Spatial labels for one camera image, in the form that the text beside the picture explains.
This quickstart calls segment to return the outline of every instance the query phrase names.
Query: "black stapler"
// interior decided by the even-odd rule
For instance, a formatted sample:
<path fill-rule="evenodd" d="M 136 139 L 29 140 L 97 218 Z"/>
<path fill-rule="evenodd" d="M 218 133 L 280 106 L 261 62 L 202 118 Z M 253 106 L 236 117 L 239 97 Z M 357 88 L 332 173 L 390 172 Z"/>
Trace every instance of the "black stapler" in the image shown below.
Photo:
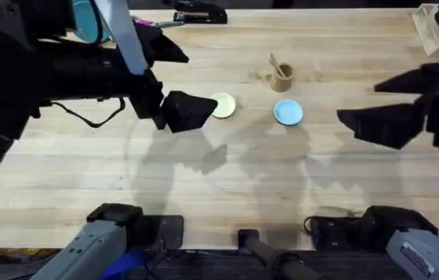
<path fill-rule="evenodd" d="M 164 0 L 164 3 L 177 10 L 174 13 L 174 21 L 184 23 L 228 23 L 227 11 L 214 4 L 195 0 Z"/>

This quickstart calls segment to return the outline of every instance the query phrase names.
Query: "cable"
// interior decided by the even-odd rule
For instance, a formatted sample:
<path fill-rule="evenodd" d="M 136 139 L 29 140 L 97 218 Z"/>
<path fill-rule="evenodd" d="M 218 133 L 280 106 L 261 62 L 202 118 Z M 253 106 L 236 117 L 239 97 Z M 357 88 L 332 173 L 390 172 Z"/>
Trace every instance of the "cable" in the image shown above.
<path fill-rule="evenodd" d="M 93 14 L 95 14 L 95 21 L 97 21 L 97 38 L 92 42 L 92 46 L 97 46 L 102 42 L 102 36 L 104 35 L 104 29 L 102 27 L 102 19 L 100 18 L 100 10 L 95 3 L 95 0 L 90 0 Z"/>
<path fill-rule="evenodd" d="M 101 123 L 94 123 L 87 118 L 81 116 L 80 114 L 76 113 L 73 110 L 68 109 L 64 104 L 59 102 L 52 102 L 52 105 L 57 105 L 60 108 L 64 109 L 66 113 L 71 114 L 75 117 L 80 118 L 82 121 L 84 121 L 86 124 L 88 124 L 91 128 L 99 128 L 102 125 L 106 124 L 108 121 L 112 120 L 113 117 L 115 117 L 117 114 L 121 113 L 126 108 L 125 100 L 122 97 L 119 97 L 119 108 L 114 111 L 105 121 L 102 121 Z"/>
<path fill-rule="evenodd" d="M 33 277 L 36 273 L 29 273 L 26 275 L 17 276 L 15 278 L 11 278 L 8 280 L 29 280 L 31 277 Z"/>
<path fill-rule="evenodd" d="M 314 234 L 313 234 L 313 232 L 310 230 L 310 229 L 308 229 L 307 227 L 306 227 L 306 224 L 307 224 L 307 222 L 310 220 L 310 219 L 313 219 L 314 218 L 314 216 L 308 216 L 308 217 L 306 217 L 305 219 L 304 219 L 304 222 L 303 222 L 303 232 L 304 232 L 304 234 L 306 234 L 306 235 L 308 235 L 308 236 L 313 236 Z"/>
<path fill-rule="evenodd" d="M 149 269 L 149 259 L 146 259 L 144 267 L 145 270 L 147 271 L 147 275 L 145 276 L 144 280 L 147 280 L 149 278 L 149 276 L 152 276 L 152 278 L 156 279 L 156 280 L 163 280 L 161 277 L 157 276 L 154 271 L 156 270 L 157 266 L 162 263 L 164 261 L 164 259 L 166 258 L 166 255 L 163 255 L 152 267 L 152 269 Z"/>

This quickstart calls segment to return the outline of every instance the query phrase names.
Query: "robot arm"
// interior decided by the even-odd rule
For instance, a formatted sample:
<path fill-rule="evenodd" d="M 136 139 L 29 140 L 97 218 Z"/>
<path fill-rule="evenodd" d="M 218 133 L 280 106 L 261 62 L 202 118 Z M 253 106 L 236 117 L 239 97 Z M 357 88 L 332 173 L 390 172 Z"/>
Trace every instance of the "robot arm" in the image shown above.
<path fill-rule="evenodd" d="M 62 106 L 59 100 L 118 98 L 121 107 L 110 120 L 128 98 L 139 118 L 173 133 L 200 128 L 216 108 L 214 100 L 180 91 L 165 97 L 154 62 L 187 63 L 188 57 L 161 29 L 134 25 L 125 0 L 93 1 L 118 49 L 62 38 L 76 28 L 70 0 L 0 0 L 0 161 L 30 117 L 39 118 L 41 107 Z"/>
<path fill-rule="evenodd" d="M 419 212 L 371 206 L 361 218 L 310 219 L 317 250 L 388 254 L 415 280 L 439 280 L 438 229 Z"/>
<path fill-rule="evenodd" d="M 142 209 L 129 205 L 104 204 L 87 218 L 74 240 L 31 279 L 98 280 L 138 238 L 134 230 Z"/>

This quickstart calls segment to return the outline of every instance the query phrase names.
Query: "wooden tabletop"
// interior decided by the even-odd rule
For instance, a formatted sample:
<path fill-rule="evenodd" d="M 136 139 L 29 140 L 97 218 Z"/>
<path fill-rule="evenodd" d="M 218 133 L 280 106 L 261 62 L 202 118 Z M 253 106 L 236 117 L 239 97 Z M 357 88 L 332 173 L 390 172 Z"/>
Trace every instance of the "wooden tabletop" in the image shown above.
<path fill-rule="evenodd" d="M 308 215 L 362 212 L 370 205 L 421 211 L 439 227 L 439 149 L 422 134 L 401 152 L 357 141 L 337 109 L 414 99 L 374 93 L 380 82 L 426 58 L 411 9 L 236 10 L 229 25 L 187 25 L 165 34 L 190 63 L 156 63 L 172 89 L 225 92 L 238 102 L 226 120 L 172 135 L 128 108 L 92 129 L 58 107 L 42 109 L 0 166 L 0 247 L 63 247 L 104 202 L 147 214 L 185 217 L 185 248 L 234 248 L 236 232 L 256 228 L 276 247 L 310 249 Z M 170 20 L 171 11 L 141 11 Z M 296 69 L 286 93 L 269 88 L 268 54 Z M 272 108 L 304 108 L 296 127 Z M 66 102 L 95 121 L 117 100 Z"/>

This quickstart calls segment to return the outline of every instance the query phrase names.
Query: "small blue dish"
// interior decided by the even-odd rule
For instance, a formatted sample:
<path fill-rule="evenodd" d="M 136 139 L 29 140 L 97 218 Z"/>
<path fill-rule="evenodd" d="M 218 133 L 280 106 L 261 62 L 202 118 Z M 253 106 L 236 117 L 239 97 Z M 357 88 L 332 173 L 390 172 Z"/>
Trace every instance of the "small blue dish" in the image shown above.
<path fill-rule="evenodd" d="M 280 100 L 273 107 L 275 119 L 283 125 L 296 125 L 303 120 L 303 108 L 294 100 Z"/>
<path fill-rule="evenodd" d="M 95 19 L 95 13 L 93 12 L 92 5 L 87 0 L 74 0 L 74 17 L 76 20 L 77 31 L 74 34 L 81 40 L 87 43 L 92 43 L 97 38 L 97 20 Z M 102 42 L 109 40 L 107 31 L 104 30 L 102 35 Z"/>

